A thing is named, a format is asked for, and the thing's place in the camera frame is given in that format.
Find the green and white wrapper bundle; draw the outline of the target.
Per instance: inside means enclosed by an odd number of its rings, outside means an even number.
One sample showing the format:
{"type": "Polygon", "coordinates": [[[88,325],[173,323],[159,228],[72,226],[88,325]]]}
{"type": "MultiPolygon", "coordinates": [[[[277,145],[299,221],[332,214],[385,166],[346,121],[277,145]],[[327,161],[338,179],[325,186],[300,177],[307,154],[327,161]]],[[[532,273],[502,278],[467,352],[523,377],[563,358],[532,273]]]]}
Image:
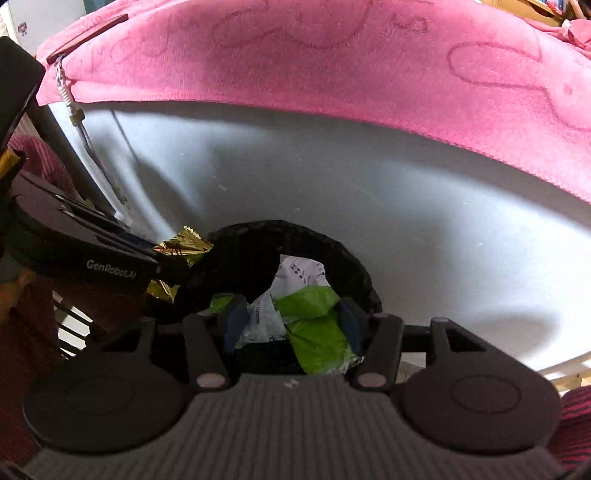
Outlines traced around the green and white wrapper bundle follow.
{"type": "MultiPolygon", "coordinates": [[[[325,265],[281,254],[263,292],[247,304],[247,325],[236,345],[235,364],[245,373],[318,375],[346,372],[361,360],[337,322],[338,293],[325,265]]],[[[236,294],[216,294],[215,312],[236,294]]]]}

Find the yellow foil snack bag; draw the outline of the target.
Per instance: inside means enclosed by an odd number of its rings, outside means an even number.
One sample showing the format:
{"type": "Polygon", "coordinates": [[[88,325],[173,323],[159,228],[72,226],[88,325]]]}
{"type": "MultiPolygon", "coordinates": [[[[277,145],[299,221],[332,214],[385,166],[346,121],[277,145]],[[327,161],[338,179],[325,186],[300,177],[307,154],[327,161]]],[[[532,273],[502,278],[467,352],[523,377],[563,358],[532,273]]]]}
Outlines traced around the yellow foil snack bag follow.
{"type": "Polygon", "coordinates": [[[150,281],[147,294],[172,303],[190,268],[212,248],[211,243],[187,225],[174,237],[160,242],[153,248],[157,253],[160,274],[150,281]]]}

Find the black trash bin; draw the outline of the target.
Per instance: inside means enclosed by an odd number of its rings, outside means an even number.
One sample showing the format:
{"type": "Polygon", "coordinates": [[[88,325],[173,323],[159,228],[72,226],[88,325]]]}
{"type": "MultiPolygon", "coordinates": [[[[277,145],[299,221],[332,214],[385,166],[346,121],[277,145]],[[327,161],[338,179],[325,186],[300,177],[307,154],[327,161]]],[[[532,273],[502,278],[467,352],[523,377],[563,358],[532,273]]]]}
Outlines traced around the black trash bin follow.
{"type": "Polygon", "coordinates": [[[238,370],[342,373],[358,361],[366,318],[382,310],[370,274],[341,242],[265,220],[223,227],[175,295],[179,317],[219,314],[240,301],[238,323],[211,332],[238,370]]]}

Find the smartphone in red case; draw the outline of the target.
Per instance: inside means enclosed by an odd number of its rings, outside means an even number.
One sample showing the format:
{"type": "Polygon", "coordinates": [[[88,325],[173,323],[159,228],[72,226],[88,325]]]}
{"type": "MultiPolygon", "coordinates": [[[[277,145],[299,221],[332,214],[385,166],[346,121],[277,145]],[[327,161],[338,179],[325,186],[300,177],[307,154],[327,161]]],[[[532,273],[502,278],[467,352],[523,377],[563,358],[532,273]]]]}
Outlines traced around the smartphone in red case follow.
{"type": "Polygon", "coordinates": [[[63,59],[65,56],[71,54],[74,50],[79,48],[81,45],[89,42],[104,32],[114,28],[115,26],[126,22],[129,19],[127,14],[119,15],[112,20],[98,23],[87,29],[86,31],[76,35],[71,40],[58,47],[51,54],[46,57],[46,61],[49,65],[54,65],[59,59],[63,59]]]}

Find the pink bunny print towel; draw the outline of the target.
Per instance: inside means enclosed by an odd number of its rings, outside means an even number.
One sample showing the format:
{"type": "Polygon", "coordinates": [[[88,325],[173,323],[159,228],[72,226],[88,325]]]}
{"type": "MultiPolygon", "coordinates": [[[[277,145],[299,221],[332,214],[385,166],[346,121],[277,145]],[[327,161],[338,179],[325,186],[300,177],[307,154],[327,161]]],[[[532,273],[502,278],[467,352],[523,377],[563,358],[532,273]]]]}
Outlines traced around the pink bunny print towel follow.
{"type": "Polygon", "coordinates": [[[472,150],[590,196],[590,25],[474,1],[116,1],[44,41],[83,103],[185,101],[371,122],[472,150]]]}

